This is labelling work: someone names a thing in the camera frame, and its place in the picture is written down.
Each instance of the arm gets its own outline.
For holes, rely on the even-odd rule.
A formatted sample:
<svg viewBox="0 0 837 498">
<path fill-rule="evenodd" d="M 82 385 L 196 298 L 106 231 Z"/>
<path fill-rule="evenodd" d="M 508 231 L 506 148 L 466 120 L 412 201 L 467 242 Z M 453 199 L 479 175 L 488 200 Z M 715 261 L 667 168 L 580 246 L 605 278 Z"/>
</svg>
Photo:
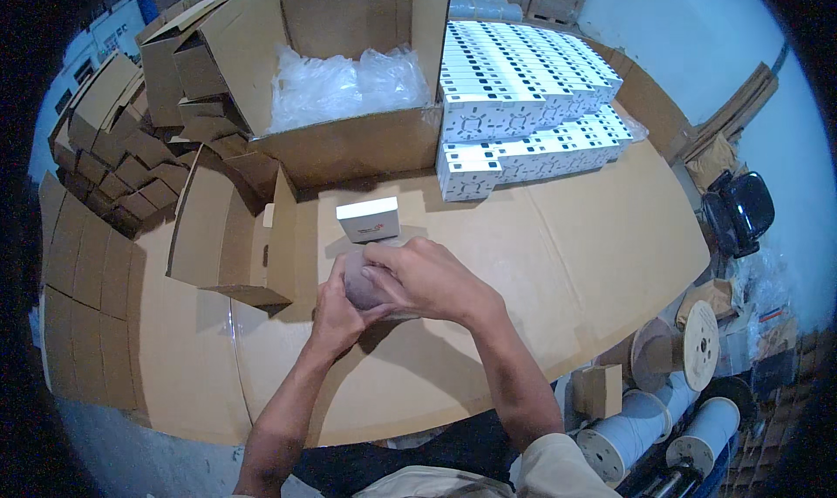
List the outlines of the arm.
<svg viewBox="0 0 837 498">
<path fill-rule="evenodd" d="M 411 239 L 403 248 L 369 243 L 363 255 L 384 267 L 367 266 L 362 273 L 399 307 L 470 331 L 491 400 L 519 451 L 544 434 L 563 433 L 561 409 L 549 382 L 511 324 L 500 294 L 445 246 L 427 239 Z"/>
<path fill-rule="evenodd" d="M 282 484 L 299 461 L 314 402 L 329 368 L 372 322 L 396 308 L 382 304 L 357 311 L 346 299 L 345 268 L 345 257 L 338 256 L 329 279 L 317 289 L 311 336 L 253 424 L 234 494 L 281 496 Z"/>
</svg>

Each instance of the person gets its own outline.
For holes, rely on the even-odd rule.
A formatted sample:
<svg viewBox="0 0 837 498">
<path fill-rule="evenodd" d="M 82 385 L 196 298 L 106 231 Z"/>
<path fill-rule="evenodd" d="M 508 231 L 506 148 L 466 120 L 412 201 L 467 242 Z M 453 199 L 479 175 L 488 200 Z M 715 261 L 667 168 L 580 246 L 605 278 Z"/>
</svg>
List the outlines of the person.
<svg viewBox="0 0 837 498">
<path fill-rule="evenodd" d="M 250 432 L 235 495 L 280 496 L 281 486 L 292 471 L 317 487 L 317 478 L 307 479 L 306 473 L 307 468 L 321 461 L 329 465 L 326 479 L 319 479 L 324 484 L 318 489 L 326 496 L 508 498 L 515 495 L 508 479 L 508 458 L 505 474 L 488 467 L 494 461 L 483 464 L 485 471 L 479 463 L 469 464 L 474 457 L 488 460 L 480 454 L 485 451 L 496 460 L 497 453 L 508 452 L 500 444 L 505 441 L 522 453 L 518 496 L 618 496 L 584 460 L 575 442 L 563 433 L 561 409 L 552 388 L 517 335 L 506 303 L 497 291 L 471 273 L 443 245 L 428 239 L 411 239 L 401 248 L 373 242 L 365 246 L 363 255 L 372 265 L 364 266 L 361 273 L 384 290 L 392 303 L 371 310 L 355 309 L 346 297 L 345 256 L 337 257 L 328 280 L 318 288 L 310 338 Z M 499 417 L 503 439 L 488 449 L 466 445 L 459 449 L 458 459 L 439 454 L 445 451 L 440 443 L 436 443 L 437 449 L 422 450 L 449 430 L 461 429 L 455 423 L 413 453 L 370 444 L 347 446 L 347 450 L 319 448 L 303 452 L 311 411 L 329 367 L 369 325 L 395 310 L 456 322 L 470 332 L 486 371 L 496 408 L 492 415 Z M 489 422 L 490 417 L 479 420 Z M 461 447 L 463 441 L 484 440 L 483 433 L 492 439 L 497 437 L 490 426 L 475 427 L 465 434 L 470 439 L 463 439 L 459 433 L 457 442 Z M 327 454 L 326 458 L 316 457 L 328 449 L 340 451 Z M 313 453 L 314 458 L 305 460 L 308 453 Z M 376 454 L 384 461 L 378 460 Z M 429 464 L 422 463 L 426 460 L 430 460 Z M 432 466 L 436 460 L 441 460 L 441 466 Z M 361 467 L 370 464 L 368 471 L 344 473 L 355 462 Z M 463 471 L 463 467 L 476 467 L 475 471 L 480 472 Z M 494 477 L 485 472 L 492 472 Z"/>
</svg>

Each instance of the hand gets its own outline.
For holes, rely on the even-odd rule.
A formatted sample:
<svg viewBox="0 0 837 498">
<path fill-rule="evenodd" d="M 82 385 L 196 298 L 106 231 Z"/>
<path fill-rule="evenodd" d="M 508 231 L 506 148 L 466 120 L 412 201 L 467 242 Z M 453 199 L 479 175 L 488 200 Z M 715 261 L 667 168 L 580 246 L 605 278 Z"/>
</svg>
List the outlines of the hand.
<svg viewBox="0 0 837 498">
<path fill-rule="evenodd" d="M 315 354 L 334 361 L 357 342 L 372 323 L 398 308 L 396 304 L 380 304 L 370 310 L 358 311 L 346 298 L 346 255 L 334 260 L 331 274 L 317 287 L 314 326 L 308 346 Z"/>
<path fill-rule="evenodd" d="M 400 248 L 368 243 L 363 257 L 386 269 L 366 266 L 361 273 L 410 313 L 471 330 L 497 311 L 506 313 L 497 291 L 432 240 L 416 237 Z"/>
</svg>

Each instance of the wall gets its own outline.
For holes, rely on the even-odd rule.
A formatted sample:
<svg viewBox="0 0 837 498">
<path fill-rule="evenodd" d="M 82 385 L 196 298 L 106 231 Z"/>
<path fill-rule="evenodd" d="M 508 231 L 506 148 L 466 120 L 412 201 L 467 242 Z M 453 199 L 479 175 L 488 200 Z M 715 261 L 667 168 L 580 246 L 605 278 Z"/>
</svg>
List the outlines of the wall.
<svg viewBox="0 0 837 498">
<path fill-rule="evenodd" d="M 61 95 L 67 89 L 70 93 L 78 90 L 75 72 L 88 59 L 93 70 L 96 70 L 112 48 L 118 48 L 129 56 L 139 55 L 140 49 L 134 42 L 134 36 L 141 32 L 143 27 L 145 22 L 136 0 L 122 0 L 113 6 L 110 14 L 105 13 L 98 17 L 90 24 L 89 29 L 80 32 L 70 41 L 64 54 L 64 66 L 49 86 L 37 113 L 32 157 L 29 160 L 29 175 L 35 181 L 40 182 L 45 172 L 55 172 L 58 168 L 53 162 L 47 138 L 58 121 L 55 105 L 61 99 Z"/>
<path fill-rule="evenodd" d="M 587 0 L 581 31 L 622 48 L 692 124 L 711 117 L 759 62 L 771 66 L 783 34 L 761 0 Z M 822 119 L 799 62 L 744 130 L 739 158 L 762 173 L 776 221 L 762 241 L 788 264 L 794 310 L 808 331 L 833 321 L 837 194 Z"/>
</svg>

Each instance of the beige shirt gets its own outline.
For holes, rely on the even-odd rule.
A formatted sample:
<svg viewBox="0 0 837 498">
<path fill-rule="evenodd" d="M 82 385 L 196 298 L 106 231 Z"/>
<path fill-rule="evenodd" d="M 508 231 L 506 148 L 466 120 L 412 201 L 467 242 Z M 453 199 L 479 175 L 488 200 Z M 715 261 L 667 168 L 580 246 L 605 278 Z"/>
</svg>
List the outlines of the beige shirt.
<svg viewBox="0 0 837 498">
<path fill-rule="evenodd" d="M 521 459 L 517 495 L 526 497 L 619 498 L 584 460 L 566 434 L 552 433 L 531 443 Z M 354 498 L 514 498 L 504 483 L 444 467 L 413 465 L 384 476 Z"/>
</svg>

